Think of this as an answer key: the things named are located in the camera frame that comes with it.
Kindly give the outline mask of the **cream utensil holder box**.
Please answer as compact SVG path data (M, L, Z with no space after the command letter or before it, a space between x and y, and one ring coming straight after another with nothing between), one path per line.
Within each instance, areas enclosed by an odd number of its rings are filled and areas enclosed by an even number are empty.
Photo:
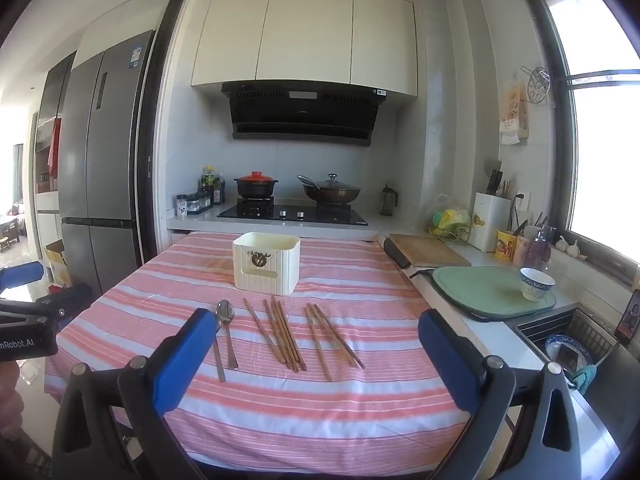
M299 280L298 236L248 232L232 242L235 287L248 292L288 296Z

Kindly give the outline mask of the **sauce bottles group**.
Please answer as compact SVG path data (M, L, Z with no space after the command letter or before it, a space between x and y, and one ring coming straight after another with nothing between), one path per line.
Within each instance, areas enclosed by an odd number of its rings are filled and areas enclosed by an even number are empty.
M226 182L213 166L205 166L200 177L200 192L206 196L206 203L212 206L222 205L226 195Z

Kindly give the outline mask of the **window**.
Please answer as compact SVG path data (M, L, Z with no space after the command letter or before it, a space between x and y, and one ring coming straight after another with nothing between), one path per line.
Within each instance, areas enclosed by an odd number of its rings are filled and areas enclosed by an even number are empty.
M606 0L525 0L554 106L552 218L579 257L629 284L639 265L639 53Z

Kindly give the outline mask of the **grey double door refrigerator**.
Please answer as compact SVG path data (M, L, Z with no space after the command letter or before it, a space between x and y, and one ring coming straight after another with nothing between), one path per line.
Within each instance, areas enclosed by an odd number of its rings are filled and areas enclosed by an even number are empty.
M70 72L60 151L58 204L73 284L99 298L140 263L134 212L134 144L152 29Z

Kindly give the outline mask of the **yellow printed cup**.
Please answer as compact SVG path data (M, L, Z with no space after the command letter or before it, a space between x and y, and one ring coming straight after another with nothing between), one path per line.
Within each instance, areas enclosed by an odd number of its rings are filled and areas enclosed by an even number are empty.
M495 257L502 261L511 262L514 257L514 252L518 244L518 237L510 232L497 231Z

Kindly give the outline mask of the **ribbed handle steel spoon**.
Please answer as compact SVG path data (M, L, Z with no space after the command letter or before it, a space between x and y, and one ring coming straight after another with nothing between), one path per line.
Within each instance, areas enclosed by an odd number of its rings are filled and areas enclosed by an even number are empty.
M222 364L221 353L220 353L219 344L217 340L220 326L221 326L221 322L219 321L219 318L216 317L216 326L214 330L214 339L213 339L212 349L213 349L214 359L216 363L218 380L223 384L224 382L226 382L226 374L224 374L224 364Z

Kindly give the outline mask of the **blue white ceramic bowl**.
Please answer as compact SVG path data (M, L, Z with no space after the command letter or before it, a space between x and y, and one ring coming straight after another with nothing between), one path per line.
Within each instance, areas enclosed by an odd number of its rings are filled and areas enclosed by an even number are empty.
M555 280L547 273L533 268L521 268L521 293L529 301L539 301L555 285Z

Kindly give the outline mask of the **black gas stove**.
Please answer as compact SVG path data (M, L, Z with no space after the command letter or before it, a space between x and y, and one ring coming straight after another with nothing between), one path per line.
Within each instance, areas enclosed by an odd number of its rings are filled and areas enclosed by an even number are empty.
M366 226L368 222L349 205L276 204L273 198L239 198L236 205L218 214L219 218L270 221L331 223L341 226Z

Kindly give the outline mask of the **spice jar white lid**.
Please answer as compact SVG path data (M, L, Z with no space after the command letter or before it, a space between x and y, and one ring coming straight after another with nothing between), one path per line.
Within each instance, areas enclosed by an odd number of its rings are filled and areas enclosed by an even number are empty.
M178 194L176 196L176 216L178 218L186 218L188 214L188 200L186 194Z

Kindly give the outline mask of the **pink striped tablecloth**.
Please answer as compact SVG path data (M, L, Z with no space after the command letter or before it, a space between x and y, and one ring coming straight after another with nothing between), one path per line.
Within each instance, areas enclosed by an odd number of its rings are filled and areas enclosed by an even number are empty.
M235 287L233 238L192 233L106 292L58 334L44 388L60 398L72 367L94 370L150 354L197 308L227 299L237 370L218 334L226 382L210 354L167 420L202 463L229 469L398 476L437 466L468 421L418 337L427 304L379 244L303 240L300 271L282 308L307 370L281 364L250 315L246 298L276 343L264 300ZM318 304L366 367L348 365L314 326L333 382L324 376L306 317Z

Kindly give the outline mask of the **bag of sponges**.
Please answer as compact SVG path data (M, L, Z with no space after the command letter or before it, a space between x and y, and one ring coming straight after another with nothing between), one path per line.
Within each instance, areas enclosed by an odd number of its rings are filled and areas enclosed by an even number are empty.
M426 210L426 232L440 240L466 243L471 232L469 209L447 194L439 194Z

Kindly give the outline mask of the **wooden cutting board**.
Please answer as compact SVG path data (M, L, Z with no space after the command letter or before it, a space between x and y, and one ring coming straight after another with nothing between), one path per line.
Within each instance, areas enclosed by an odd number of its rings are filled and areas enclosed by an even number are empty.
M470 266L468 260L432 236L390 234L383 249L401 269L413 266L416 270L431 271L443 266Z

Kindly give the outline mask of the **white upper cabinets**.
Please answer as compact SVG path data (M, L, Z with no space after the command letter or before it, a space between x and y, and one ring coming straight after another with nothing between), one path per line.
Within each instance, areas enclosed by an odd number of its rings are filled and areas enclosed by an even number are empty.
M192 82L310 80L416 96L408 0L212 0Z

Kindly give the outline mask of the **black pot red lid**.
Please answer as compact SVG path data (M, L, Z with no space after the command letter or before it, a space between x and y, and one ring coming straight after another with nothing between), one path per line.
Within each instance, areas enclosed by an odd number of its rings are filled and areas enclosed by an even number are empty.
M261 171L252 171L248 176L235 178L239 196L246 200L268 200L278 180L265 176Z

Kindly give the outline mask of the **dark wok with lid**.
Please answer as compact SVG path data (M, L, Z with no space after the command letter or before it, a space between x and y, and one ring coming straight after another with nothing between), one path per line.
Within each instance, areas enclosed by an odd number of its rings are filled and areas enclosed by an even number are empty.
M337 174L329 174L329 179L324 181L314 181L302 174L297 179L302 182L305 194L318 204L349 205L361 192L360 188L337 180Z

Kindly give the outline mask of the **white knife block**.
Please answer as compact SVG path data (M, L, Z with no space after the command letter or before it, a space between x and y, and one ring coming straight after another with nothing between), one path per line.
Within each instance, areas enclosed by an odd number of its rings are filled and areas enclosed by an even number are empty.
M494 252L497 232L508 224L510 200L477 193L471 214L471 231L468 243L481 252Z

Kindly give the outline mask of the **smooth handle steel spoon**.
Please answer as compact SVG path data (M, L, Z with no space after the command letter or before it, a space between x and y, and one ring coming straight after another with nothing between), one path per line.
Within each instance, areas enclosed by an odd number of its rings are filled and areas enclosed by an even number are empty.
M228 367L230 370L237 370L239 362L235 355L231 335L231 322L234 319L234 310L231 302L227 299L220 300L217 304L217 314L227 335Z

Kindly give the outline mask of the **kitchen sink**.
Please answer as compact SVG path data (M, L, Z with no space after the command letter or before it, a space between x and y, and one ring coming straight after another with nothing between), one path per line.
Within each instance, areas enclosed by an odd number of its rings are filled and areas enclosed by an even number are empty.
M619 448L632 440L639 427L639 362L593 314L572 304L510 327L541 359L558 360L568 376L594 366L584 397Z

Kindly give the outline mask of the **dark glass kettle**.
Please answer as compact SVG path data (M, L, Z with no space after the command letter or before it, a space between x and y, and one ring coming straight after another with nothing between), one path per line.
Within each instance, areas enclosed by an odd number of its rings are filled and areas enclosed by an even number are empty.
M380 206L378 212L381 216L393 217L394 211L399 203L399 195L396 190L388 184L384 185L381 192Z

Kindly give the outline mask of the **black range hood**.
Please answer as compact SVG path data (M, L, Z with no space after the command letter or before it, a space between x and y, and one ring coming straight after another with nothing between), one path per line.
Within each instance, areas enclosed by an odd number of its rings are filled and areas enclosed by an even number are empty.
M386 101L381 89L310 80L229 81L235 139L306 140L368 146Z

